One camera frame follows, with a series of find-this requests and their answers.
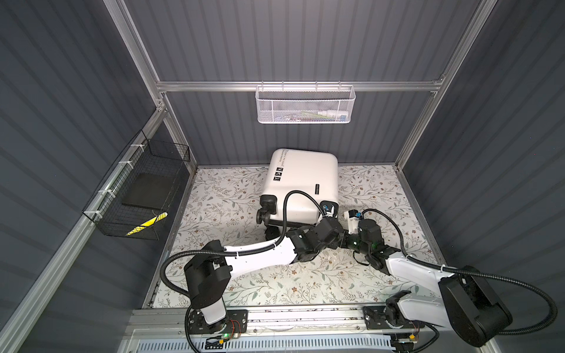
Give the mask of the black hard-shell suitcase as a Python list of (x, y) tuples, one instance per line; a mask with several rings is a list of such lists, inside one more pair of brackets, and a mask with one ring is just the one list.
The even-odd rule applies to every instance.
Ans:
[(278, 149), (273, 155), (260, 196), (256, 222), (266, 226), (267, 241), (280, 236), (283, 202), (290, 191), (303, 191), (316, 200), (338, 204), (338, 159), (317, 151)]

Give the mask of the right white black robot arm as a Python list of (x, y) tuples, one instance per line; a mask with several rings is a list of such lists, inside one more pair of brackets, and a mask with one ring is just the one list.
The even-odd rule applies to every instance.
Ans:
[(481, 347), (512, 323), (510, 311), (484, 278), (415, 263), (413, 257), (385, 244), (376, 221), (364, 219), (360, 213), (347, 216), (347, 223), (343, 247), (363, 255), (373, 269), (409, 280), (435, 294), (430, 298), (414, 290), (402, 290), (391, 295), (384, 309), (390, 327), (401, 328), (409, 322), (434, 324)]

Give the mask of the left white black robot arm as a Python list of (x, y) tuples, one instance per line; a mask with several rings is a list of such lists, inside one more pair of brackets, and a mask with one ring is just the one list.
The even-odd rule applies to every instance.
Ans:
[(224, 248), (212, 241), (205, 250), (218, 250), (221, 255), (197, 254), (184, 267), (191, 307), (201, 314), (205, 326), (217, 329), (228, 321), (223, 295), (231, 279), (272, 266), (310, 262), (325, 249), (337, 249), (344, 234), (338, 219), (325, 217), (313, 227), (251, 246)]

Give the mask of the floral table cloth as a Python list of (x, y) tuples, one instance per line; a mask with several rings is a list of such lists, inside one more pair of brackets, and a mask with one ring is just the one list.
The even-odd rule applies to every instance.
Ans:
[[(257, 224), (255, 215), (266, 175), (266, 168), (199, 170), (173, 252), (199, 249), (213, 240), (225, 246), (263, 241), (265, 228)], [(341, 166), (338, 192), (340, 210), (368, 210), (388, 245), (404, 242), (408, 252), (424, 261), (441, 260), (394, 166)], [(272, 266), (232, 279), (224, 300), (231, 307), (368, 303), (382, 302), (403, 290), (431, 295), (421, 285), (365, 266), (363, 257), (351, 251), (327, 249), (308, 263)]]

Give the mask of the white perforated vent panel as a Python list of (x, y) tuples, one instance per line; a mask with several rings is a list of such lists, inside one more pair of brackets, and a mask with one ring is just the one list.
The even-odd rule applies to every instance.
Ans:
[(203, 339), (195, 339), (194, 345), (200, 352), (396, 351), (392, 346), (391, 338), (382, 335), (244, 337), (216, 347), (206, 347)]

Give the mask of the yellow black striped item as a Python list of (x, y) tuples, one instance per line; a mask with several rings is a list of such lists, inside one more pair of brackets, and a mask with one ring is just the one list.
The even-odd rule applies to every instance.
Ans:
[(152, 219), (150, 219), (150, 220), (148, 220), (148, 221), (142, 223), (141, 225), (135, 227), (135, 228), (132, 229), (131, 231), (129, 231), (129, 232), (127, 233), (127, 236), (134, 235), (134, 234), (136, 234), (136, 233), (138, 233), (138, 232), (141, 232), (141, 231), (143, 231), (143, 230), (145, 230), (145, 229), (147, 229), (147, 228), (149, 228), (149, 227), (152, 227), (155, 223), (160, 222), (160, 221), (162, 221), (163, 219), (165, 219), (165, 218), (167, 218), (167, 217), (168, 217), (168, 213), (167, 213), (167, 212), (161, 213), (161, 214), (159, 214), (159, 215), (153, 217)]

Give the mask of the aluminium mounting rail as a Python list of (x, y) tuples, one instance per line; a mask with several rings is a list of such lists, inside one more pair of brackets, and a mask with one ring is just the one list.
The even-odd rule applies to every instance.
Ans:
[[(228, 316), (237, 322), (219, 326), (221, 332), (243, 335), (331, 334), (367, 332), (363, 309), (384, 310), (384, 303), (315, 304), (229, 307)], [(185, 308), (134, 310), (123, 341), (134, 338), (185, 338)]]

